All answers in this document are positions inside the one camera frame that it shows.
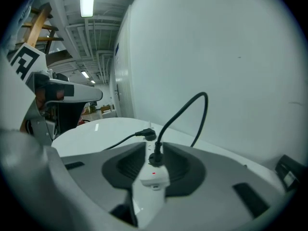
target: white wall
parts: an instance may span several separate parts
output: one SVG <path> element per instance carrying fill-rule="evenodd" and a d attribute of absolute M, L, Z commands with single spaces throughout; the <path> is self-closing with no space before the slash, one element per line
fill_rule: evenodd
<path fill-rule="evenodd" d="M 116 115 L 118 117 L 122 117 L 119 99 L 115 92 L 116 90 L 116 79 L 115 78 L 116 78 L 115 77 L 115 58 L 113 57 L 111 60 L 111 65 L 110 65 L 109 89 L 110 89 L 111 100 L 113 104 L 115 105 Z"/>
<path fill-rule="evenodd" d="M 268 167 L 307 162 L 307 50 L 278 0 L 135 0 L 130 23 L 136 118 L 163 125 L 206 91 L 202 140 Z M 195 135 L 202 108 L 172 127 Z"/>
<path fill-rule="evenodd" d="M 94 87 L 100 89 L 103 92 L 103 98 L 97 101 L 97 106 L 96 106 L 97 109 L 99 109 L 100 107 L 104 105 L 113 104 L 111 95 L 110 95 L 109 85 L 97 84 L 97 85 L 94 85 Z"/>
<path fill-rule="evenodd" d="M 119 108 L 121 110 L 121 117 L 135 118 L 130 67 L 129 18 L 130 6 L 124 15 L 119 33 L 115 40 L 114 52 L 116 51 L 117 45 L 119 45 L 119 47 L 117 54 L 114 56 L 114 80 L 118 87 L 118 95 L 120 96 Z"/>

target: ceiling pipe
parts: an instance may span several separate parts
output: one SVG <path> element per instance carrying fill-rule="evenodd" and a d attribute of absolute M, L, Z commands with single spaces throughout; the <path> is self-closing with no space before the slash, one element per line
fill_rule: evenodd
<path fill-rule="evenodd" d="M 93 20 L 93 31 L 94 31 L 94 39 L 95 39 L 95 49 L 97 50 L 96 33 L 95 33 L 95 20 Z"/>
<path fill-rule="evenodd" d="M 78 30 L 78 33 L 79 33 L 79 37 L 80 37 L 80 40 L 81 40 L 82 47 L 85 50 L 86 55 L 90 56 L 90 52 L 89 52 L 89 49 L 88 49 L 88 46 L 87 46 L 87 43 L 86 43 L 86 38 L 85 38 L 85 35 L 83 33 L 82 27 L 77 27 L 77 30 Z"/>
<path fill-rule="evenodd" d="M 107 26 L 107 25 L 97 25 L 95 24 L 97 30 L 107 30 L 107 31 L 118 31 L 120 27 L 118 26 Z M 93 30 L 93 25 L 89 25 L 89 30 Z"/>
<path fill-rule="evenodd" d="M 110 31 L 110 37 L 109 37 L 108 49 L 110 49 L 111 35 L 112 35 L 112 30 Z"/>
<path fill-rule="evenodd" d="M 101 67 L 101 62 L 100 62 L 100 57 L 99 57 L 99 51 L 96 51 L 96 60 L 97 60 L 97 65 L 98 65 L 98 68 L 100 69 L 101 78 L 103 81 L 103 74 L 102 74 L 102 67 Z"/>
<path fill-rule="evenodd" d="M 108 58 L 107 64 L 106 64 L 106 73 L 107 73 L 107 80 L 109 82 L 109 66 L 110 66 L 110 58 Z"/>
<path fill-rule="evenodd" d="M 86 65 L 85 63 L 84 63 L 83 65 L 85 66 L 87 72 L 89 73 L 89 75 L 91 75 L 91 77 L 93 78 L 93 80 L 97 80 L 97 79 L 91 74 L 91 72 L 89 71 L 87 65 Z"/>
<path fill-rule="evenodd" d="M 98 41 L 98 49 L 101 49 L 101 36 L 102 36 L 102 30 L 100 30 L 100 39 Z"/>
<path fill-rule="evenodd" d="M 94 61 L 93 50 L 92 50 L 92 45 L 90 41 L 90 29 L 89 29 L 89 19 L 88 18 L 85 19 L 85 30 L 86 30 L 86 37 L 87 37 L 90 54 L 91 54 L 92 60 Z"/>
<path fill-rule="evenodd" d="M 105 21 L 119 21 L 119 22 L 122 21 L 122 18 L 120 18 L 120 17 L 108 16 L 108 15 L 94 15 L 92 17 L 92 19 L 94 19 L 94 20 L 105 20 Z"/>
<path fill-rule="evenodd" d="M 76 66 L 76 62 L 74 63 L 70 63 L 70 65 L 81 75 L 83 76 L 83 74 L 81 73 L 81 71 L 79 70 L 78 66 Z"/>
<path fill-rule="evenodd" d="M 105 78 L 105 57 L 104 57 L 103 54 L 101 55 L 101 61 L 102 61 L 102 66 L 103 66 L 103 78 L 104 78 L 104 82 L 105 82 L 105 84 L 107 84 L 106 78 Z"/>
<path fill-rule="evenodd" d="M 66 26 L 66 28 L 84 27 L 84 26 L 85 26 L 84 24 L 73 24 L 73 25 Z M 95 23 L 95 26 L 114 26 L 114 27 L 120 28 L 120 25 L 114 24 L 114 23 L 97 22 L 97 23 Z"/>
<path fill-rule="evenodd" d="M 126 7 L 125 6 L 123 6 L 123 5 L 112 5 L 112 6 L 110 6 L 110 5 L 103 5 L 103 6 L 107 6 L 108 8 L 110 8 L 110 7 L 112 7 L 111 9 L 117 9 L 117 10 L 122 10 L 121 12 L 120 12 L 120 14 L 123 14 L 124 12 L 125 12 L 125 10 L 126 10 Z M 76 15 L 76 16 L 80 16 L 80 12 L 76 12 L 76 10 L 75 11 L 70 11 L 70 10 L 68 10 L 67 12 L 66 12 L 66 14 L 67 15 Z M 122 15 L 120 15 L 120 17 L 119 16 L 114 16 L 115 18 L 122 18 L 123 16 Z"/>
<path fill-rule="evenodd" d="M 108 55 L 108 56 L 113 56 L 113 51 L 96 51 L 96 61 L 97 61 L 97 65 L 98 65 L 98 68 L 100 69 L 100 73 L 101 73 L 101 78 L 102 78 L 102 81 L 104 82 L 104 84 L 106 85 L 106 80 L 105 80 L 105 73 L 103 74 L 104 72 L 104 61 L 102 61 L 103 64 L 101 64 L 101 60 L 100 60 L 100 54 L 102 56 L 105 56 L 105 55 Z"/>
<path fill-rule="evenodd" d="M 73 41 L 72 36 L 71 36 L 70 32 L 68 31 L 68 27 L 67 27 L 67 26 L 65 27 L 65 31 L 66 31 L 66 33 L 67 33 L 67 35 L 68 35 L 68 38 L 69 38 L 69 40 L 71 41 L 71 43 L 72 43 L 74 49 L 75 49 L 76 52 L 78 53 L 79 58 L 81 58 L 79 49 L 78 49 L 76 43 Z"/>

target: cable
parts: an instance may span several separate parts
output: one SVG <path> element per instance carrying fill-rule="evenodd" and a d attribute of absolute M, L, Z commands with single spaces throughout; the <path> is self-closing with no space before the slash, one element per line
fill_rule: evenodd
<path fill-rule="evenodd" d="M 116 147 L 117 145 L 122 144 L 124 141 L 126 141 L 126 140 L 130 139 L 131 137 L 135 137 L 135 134 L 131 134 L 131 135 L 129 135 L 129 136 L 128 136 L 128 137 L 126 137 L 125 139 L 121 140 L 119 143 L 116 143 L 116 144 L 114 144 L 114 145 L 112 145 L 112 146 L 110 146 L 110 147 L 106 148 L 105 150 L 110 150 L 110 149 L 112 149 L 112 148 Z"/>
<path fill-rule="evenodd" d="M 154 153 L 150 155 L 150 158 L 149 158 L 149 161 L 150 161 L 150 164 L 153 165 L 154 167 L 158 167 L 158 166 L 161 166 L 163 164 L 163 156 L 160 152 L 160 148 L 162 146 L 162 143 L 161 143 L 161 139 L 163 137 L 163 134 L 164 132 L 166 131 L 166 129 L 181 115 L 184 113 L 185 110 L 187 110 L 187 108 L 189 106 L 191 106 L 191 104 L 193 102 L 195 102 L 198 98 L 204 96 L 204 99 L 205 99 L 205 104 L 204 104 L 204 110 L 203 110 L 203 115 L 202 115 L 202 119 L 201 119 L 201 123 L 200 123 L 200 126 L 199 126 L 199 129 L 198 129 L 198 132 L 197 132 L 197 135 L 196 137 L 194 138 L 192 144 L 191 144 L 191 147 L 193 147 L 201 132 L 202 132 L 202 129 L 203 129 L 203 126 L 204 126 L 204 122 L 205 122 L 205 118 L 206 118 L 206 114 L 207 114 L 207 107 L 208 107 L 208 96 L 205 92 L 200 92 L 198 93 L 197 95 L 195 95 L 193 98 L 191 98 L 162 128 L 162 130 L 160 131 L 159 135 L 158 135 L 158 138 L 157 138 L 157 141 L 155 142 L 155 150 L 154 150 Z"/>
<path fill-rule="evenodd" d="M 150 129 L 150 128 L 147 128 L 147 129 L 144 129 L 140 132 L 136 132 L 134 134 L 131 134 L 129 135 L 128 137 L 126 137 L 125 139 L 121 140 L 120 142 L 106 148 L 105 150 L 110 150 L 114 147 L 116 147 L 117 145 L 123 143 L 124 141 L 134 137 L 134 136 L 144 136 L 146 140 L 149 140 L 149 141 L 152 141 L 152 140 L 155 140 L 156 139 L 156 134 L 155 134 L 155 131 L 153 129 Z"/>

